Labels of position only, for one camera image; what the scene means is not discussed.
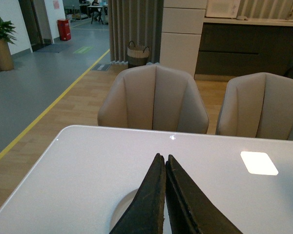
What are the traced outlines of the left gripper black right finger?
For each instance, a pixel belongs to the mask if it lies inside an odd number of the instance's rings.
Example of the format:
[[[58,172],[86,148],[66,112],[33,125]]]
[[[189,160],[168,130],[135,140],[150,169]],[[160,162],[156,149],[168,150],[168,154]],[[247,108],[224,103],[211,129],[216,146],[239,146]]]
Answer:
[[[166,162],[166,201],[173,234],[240,234],[173,155]]]

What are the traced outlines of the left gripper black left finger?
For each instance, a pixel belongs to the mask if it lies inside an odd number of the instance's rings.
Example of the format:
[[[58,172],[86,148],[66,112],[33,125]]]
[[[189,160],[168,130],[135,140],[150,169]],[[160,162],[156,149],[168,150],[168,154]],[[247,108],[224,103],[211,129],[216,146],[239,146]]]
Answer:
[[[127,210],[111,234],[161,234],[164,224],[166,167],[164,157],[156,154]]]

